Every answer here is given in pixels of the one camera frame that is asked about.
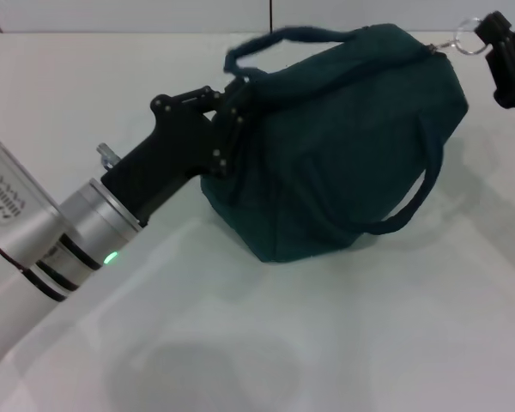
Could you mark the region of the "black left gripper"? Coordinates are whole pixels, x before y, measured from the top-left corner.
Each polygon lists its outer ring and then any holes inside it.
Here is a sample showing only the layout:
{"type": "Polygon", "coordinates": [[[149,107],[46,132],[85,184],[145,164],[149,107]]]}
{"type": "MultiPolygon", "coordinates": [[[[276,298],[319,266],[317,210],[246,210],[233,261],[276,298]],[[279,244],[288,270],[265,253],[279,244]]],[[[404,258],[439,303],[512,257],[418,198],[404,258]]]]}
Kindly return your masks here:
{"type": "Polygon", "coordinates": [[[153,131],[100,182],[145,227],[192,178],[212,172],[226,177],[231,172],[245,125],[240,109],[249,99],[244,80],[231,81],[222,92],[204,86],[176,96],[155,96],[149,105],[153,131]],[[217,112],[213,126],[208,112],[217,112]]]}

